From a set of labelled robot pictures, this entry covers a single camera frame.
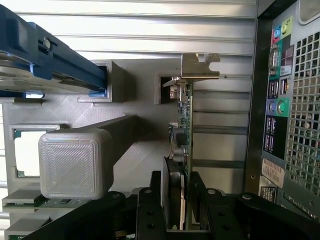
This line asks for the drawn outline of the green RAM stick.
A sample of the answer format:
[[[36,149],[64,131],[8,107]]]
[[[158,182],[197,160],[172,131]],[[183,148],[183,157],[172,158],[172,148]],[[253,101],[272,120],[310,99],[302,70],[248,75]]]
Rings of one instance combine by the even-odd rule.
[[[41,198],[34,205],[35,208],[72,208],[71,199]]]

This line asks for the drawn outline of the grey 3D-printed parts rack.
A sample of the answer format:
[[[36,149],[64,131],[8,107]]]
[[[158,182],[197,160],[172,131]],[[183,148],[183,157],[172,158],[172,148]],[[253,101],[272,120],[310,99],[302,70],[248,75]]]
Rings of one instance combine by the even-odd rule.
[[[138,117],[141,139],[114,165],[112,190],[129,196],[150,184],[153,171],[163,169],[170,150],[169,123],[177,119],[175,103],[156,104],[162,77],[178,75],[181,61],[127,59],[115,63],[124,70],[125,102],[110,103],[76,94],[48,94],[41,103],[4,103],[0,116],[0,182],[10,196],[32,200],[40,193],[39,177],[18,177],[14,125],[56,125],[80,128],[125,115]]]

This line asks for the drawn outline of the CPU chip with silver lid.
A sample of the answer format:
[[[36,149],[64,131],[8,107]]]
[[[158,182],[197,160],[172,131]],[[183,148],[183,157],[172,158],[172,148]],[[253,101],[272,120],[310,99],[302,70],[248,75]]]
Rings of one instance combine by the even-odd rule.
[[[14,152],[20,178],[39,177],[39,140],[46,131],[14,131]]]

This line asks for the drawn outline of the black and grey PC case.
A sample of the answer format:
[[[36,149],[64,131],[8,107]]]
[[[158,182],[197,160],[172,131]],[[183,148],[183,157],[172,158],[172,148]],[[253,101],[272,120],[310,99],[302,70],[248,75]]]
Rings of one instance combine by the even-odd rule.
[[[320,0],[257,0],[244,190],[320,223]]]

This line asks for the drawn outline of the silver hard disk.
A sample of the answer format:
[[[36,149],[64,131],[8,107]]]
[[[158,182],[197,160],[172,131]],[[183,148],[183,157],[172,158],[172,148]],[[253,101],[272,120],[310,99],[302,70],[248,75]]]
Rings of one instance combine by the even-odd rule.
[[[36,77],[30,64],[0,51],[0,90],[9,92],[38,91],[49,94],[90,94],[103,89],[65,74],[54,73],[50,80]]]

